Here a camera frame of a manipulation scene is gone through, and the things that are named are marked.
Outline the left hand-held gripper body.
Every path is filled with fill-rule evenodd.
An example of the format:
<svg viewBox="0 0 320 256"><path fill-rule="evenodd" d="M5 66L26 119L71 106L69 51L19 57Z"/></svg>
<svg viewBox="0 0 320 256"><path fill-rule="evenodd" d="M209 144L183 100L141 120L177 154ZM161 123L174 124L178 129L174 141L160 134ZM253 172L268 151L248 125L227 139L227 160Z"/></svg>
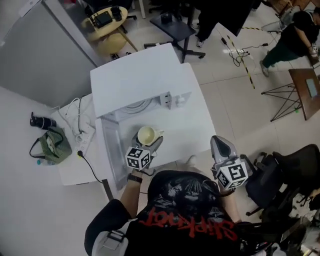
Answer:
<svg viewBox="0 0 320 256"><path fill-rule="evenodd" d="M148 169L157 155L157 150L152 149L151 147L143 148L130 146L125 154L125 163L128 168L147 176L153 176L156 170L154 169L149 172Z"/></svg>

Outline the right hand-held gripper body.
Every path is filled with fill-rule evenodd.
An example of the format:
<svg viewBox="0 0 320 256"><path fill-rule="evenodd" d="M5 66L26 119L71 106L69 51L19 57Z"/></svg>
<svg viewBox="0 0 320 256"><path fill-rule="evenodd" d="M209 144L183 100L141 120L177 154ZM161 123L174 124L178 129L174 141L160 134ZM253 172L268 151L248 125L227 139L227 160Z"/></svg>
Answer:
<svg viewBox="0 0 320 256"><path fill-rule="evenodd" d="M218 184L226 190L242 186L252 174L254 166L245 154L215 163L211 168Z"/></svg>

